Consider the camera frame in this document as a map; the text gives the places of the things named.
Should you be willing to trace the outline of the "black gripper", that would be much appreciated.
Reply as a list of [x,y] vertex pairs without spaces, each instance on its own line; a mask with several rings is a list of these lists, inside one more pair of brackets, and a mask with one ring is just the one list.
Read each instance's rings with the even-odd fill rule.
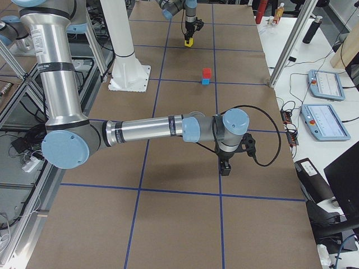
[[192,42],[192,35],[195,32],[195,21],[185,21],[186,33],[184,34],[185,42]]
[[220,174],[221,176],[229,176],[231,173],[230,158],[233,157],[234,152],[238,149],[238,145],[216,145],[215,153],[220,160]]

